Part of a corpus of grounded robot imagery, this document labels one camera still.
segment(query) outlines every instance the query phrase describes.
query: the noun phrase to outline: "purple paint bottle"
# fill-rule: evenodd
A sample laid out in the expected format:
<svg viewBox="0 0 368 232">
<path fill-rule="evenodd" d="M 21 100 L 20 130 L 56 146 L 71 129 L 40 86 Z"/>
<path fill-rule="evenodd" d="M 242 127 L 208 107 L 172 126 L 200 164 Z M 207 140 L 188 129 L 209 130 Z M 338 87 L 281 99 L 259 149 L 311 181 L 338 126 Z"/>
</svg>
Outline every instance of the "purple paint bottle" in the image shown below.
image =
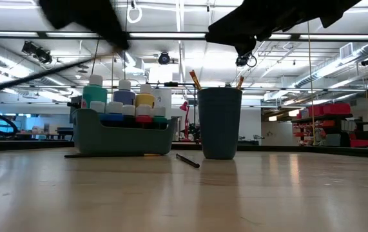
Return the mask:
<svg viewBox="0 0 368 232">
<path fill-rule="evenodd" d="M 135 104 L 135 93 L 131 92 L 131 82 L 127 80 L 119 81 L 119 90 L 113 93 L 113 101 L 121 102 L 123 105 Z"/>
</svg>

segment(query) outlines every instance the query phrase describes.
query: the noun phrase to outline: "gray plastic caddy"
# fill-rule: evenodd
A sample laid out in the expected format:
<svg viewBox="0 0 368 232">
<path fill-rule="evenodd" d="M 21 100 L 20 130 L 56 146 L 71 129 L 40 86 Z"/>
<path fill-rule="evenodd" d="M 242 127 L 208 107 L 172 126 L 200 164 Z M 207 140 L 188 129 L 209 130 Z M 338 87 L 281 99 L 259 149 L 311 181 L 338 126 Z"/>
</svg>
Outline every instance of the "gray plastic caddy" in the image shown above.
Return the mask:
<svg viewBox="0 0 368 232">
<path fill-rule="evenodd" d="M 171 150 L 177 121 L 176 118 L 169 120 L 165 130 L 151 130 L 103 126 L 98 113 L 91 109 L 75 110 L 72 117 L 75 147 L 81 157 L 121 157 L 146 153 L 165 155 Z"/>
</svg>

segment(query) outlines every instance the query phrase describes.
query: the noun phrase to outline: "black marker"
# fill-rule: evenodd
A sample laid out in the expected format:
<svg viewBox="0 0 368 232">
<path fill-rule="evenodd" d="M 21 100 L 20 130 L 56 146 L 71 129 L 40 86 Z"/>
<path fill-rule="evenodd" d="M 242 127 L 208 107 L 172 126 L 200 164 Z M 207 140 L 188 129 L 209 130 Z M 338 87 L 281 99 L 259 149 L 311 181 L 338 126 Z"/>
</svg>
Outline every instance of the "black marker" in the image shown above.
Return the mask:
<svg viewBox="0 0 368 232">
<path fill-rule="evenodd" d="M 194 168 L 199 168 L 199 164 L 197 164 L 196 162 L 193 162 L 192 160 L 189 160 L 189 159 L 187 159 L 187 158 L 185 158 L 185 157 L 183 157 L 182 155 L 179 155 L 178 153 L 177 153 L 177 159 L 179 159 L 179 160 L 181 160 L 181 161 L 184 161 L 185 163 L 187 163 L 187 164 L 189 164 L 189 165 L 191 165 L 191 166 L 193 166 Z"/>
</svg>

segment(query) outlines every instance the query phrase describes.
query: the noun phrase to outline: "white bottle cap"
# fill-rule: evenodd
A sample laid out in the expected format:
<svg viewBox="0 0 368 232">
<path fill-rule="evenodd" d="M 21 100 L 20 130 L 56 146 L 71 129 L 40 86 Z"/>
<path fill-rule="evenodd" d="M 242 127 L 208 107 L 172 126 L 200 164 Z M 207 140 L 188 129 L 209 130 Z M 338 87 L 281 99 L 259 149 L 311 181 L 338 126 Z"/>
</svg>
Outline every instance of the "white bottle cap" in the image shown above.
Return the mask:
<svg viewBox="0 0 368 232">
<path fill-rule="evenodd" d="M 127 116 L 135 116 L 135 106 L 134 105 L 124 105 L 122 107 L 122 114 Z"/>
<path fill-rule="evenodd" d="M 120 80 L 118 89 L 131 91 L 131 82 L 127 80 Z"/>
<path fill-rule="evenodd" d="M 106 105 L 105 113 L 122 113 L 123 103 L 121 102 L 109 102 Z"/>
<path fill-rule="evenodd" d="M 139 105 L 137 107 L 136 116 L 143 116 L 143 115 L 150 116 L 151 109 L 152 107 L 150 105 L 145 105 L 145 104 Z"/>
<path fill-rule="evenodd" d="M 95 110 L 98 113 L 105 113 L 105 103 L 100 101 L 92 101 L 90 103 L 90 109 Z"/>
<path fill-rule="evenodd" d="M 150 84 L 142 84 L 140 86 L 140 93 L 151 93 L 152 88 Z"/>
<path fill-rule="evenodd" d="M 154 107 L 153 111 L 154 116 L 165 117 L 166 114 L 165 106 L 156 106 Z"/>
<path fill-rule="evenodd" d="M 89 77 L 89 85 L 102 86 L 104 78 L 101 75 L 91 75 Z"/>
</svg>

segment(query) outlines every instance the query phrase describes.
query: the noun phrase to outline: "gray cup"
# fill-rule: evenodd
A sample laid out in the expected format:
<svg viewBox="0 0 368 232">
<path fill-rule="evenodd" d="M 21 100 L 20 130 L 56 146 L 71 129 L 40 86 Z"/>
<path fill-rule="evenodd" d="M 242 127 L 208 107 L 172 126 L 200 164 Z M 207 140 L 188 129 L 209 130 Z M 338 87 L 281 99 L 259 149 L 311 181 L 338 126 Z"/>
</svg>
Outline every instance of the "gray cup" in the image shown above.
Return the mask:
<svg viewBox="0 0 368 232">
<path fill-rule="evenodd" d="M 207 159 L 232 159 L 237 152 L 242 91 L 207 88 L 198 92 L 201 145 Z"/>
</svg>

